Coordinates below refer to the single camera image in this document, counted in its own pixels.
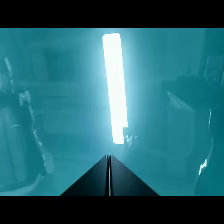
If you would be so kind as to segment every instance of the bright rectangular light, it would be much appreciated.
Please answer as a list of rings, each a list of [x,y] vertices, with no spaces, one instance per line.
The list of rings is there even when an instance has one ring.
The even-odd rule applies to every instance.
[[[124,144],[123,128],[128,127],[128,120],[120,34],[105,34],[103,48],[113,142]]]

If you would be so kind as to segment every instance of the glowing light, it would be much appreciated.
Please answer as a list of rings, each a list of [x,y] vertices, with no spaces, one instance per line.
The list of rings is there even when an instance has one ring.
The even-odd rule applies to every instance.
[[[120,34],[105,34],[103,48],[113,142],[124,144],[123,128],[128,127],[128,120]]]

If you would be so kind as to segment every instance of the person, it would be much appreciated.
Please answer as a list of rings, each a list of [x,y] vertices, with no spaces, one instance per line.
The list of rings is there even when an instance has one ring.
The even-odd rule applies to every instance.
[[[5,146],[0,195],[21,195],[54,171],[54,161],[39,137],[29,90],[16,88],[7,58],[5,64],[8,74],[0,74],[0,138]]]

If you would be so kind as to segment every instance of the black pointed object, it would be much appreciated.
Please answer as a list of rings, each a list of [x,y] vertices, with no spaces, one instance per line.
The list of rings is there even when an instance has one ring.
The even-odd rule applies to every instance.
[[[114,156],[105,156],[61,196],[159,196]]]

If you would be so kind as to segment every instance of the teal surface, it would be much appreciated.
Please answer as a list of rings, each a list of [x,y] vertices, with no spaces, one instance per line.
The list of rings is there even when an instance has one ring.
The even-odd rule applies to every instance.
[[[122,41],[129,137],[133,137],[127,145],[112,141],[102,45],[102,36],[109,33],[120,33]],[[205,28],[1,28],[0,69],[7,57],[15,85],[29,89],[43,145],[55,166],[34,189],[6,194],[60,195],[111,154],[160,195],[195,195],[200,165],[213,147],[212,106],[198,109],[176,92],[163,97],[163,83],[200,76],[205,37]],[[180,89],[189,92],[192,85],[183,85]],[[0,125],[6,117],[7,111],[1,111]],[[8,135],[10,141],[18,139],[17,133]],[[216,144],[222,148],[220,139]],[[5,146],[0,155],[1,188],[12,179],[7,150]],[[26,156],[23,149],[15,151]],[[206,191],[202,182],[199,191],[224,195],[224,190],[214,190],[222,178],[219,171],[216,185]]]

